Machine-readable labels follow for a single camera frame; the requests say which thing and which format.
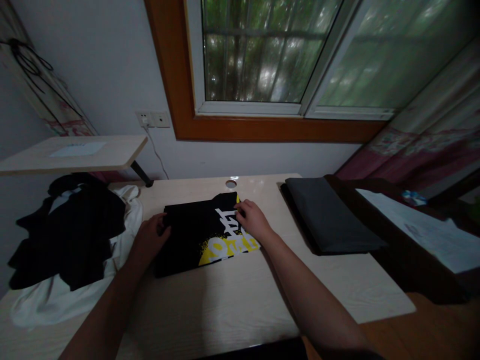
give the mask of person's left hand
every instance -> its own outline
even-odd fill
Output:
[[[170,237],[172,228],[169,226],[164,229],[165,215],[167,213],[162,212],[141,223],[127,260],[135,269],[144,272]]]

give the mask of window glass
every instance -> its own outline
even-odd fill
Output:
[[[299,103],[341,0],[203,0],[205,98]]]
[[[373,0],[318,105],[405,107],[475,35],[473,3]]]

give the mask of pink curtain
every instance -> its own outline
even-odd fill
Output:
[[[94,127],[67,91],[52,66],[38,56],[20,19],[0,0],[0,60],[39,118],[57,136],[94,136]],[[117,171],[95,172],[104,182],[125,181]]]
[[[480,40],[470,43],[337,173],[424,189],[480,159]]]

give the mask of white paper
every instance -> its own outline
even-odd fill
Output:
[[[50,158],[93,155],[103,148],[105,144],[106,142],[104,141],[70,144],[55,151],[50,155]]]
[[[480,267],[480,238],[460,230],[451,219],[440,221],[383,194],[356,190],[453,273]]]

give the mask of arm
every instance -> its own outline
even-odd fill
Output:
[[[144,221],[125,265],[72,337],[60,359],[115,359],[127,327],[135,290],[145,270],[170,236],[171,228],[158,236],[165,213]]]
[[[295,314],[298,327],[322,356],[369,352],[373,348],[342,304],[270,227],[250,200],[235,205],[238,222],[261,242]]]

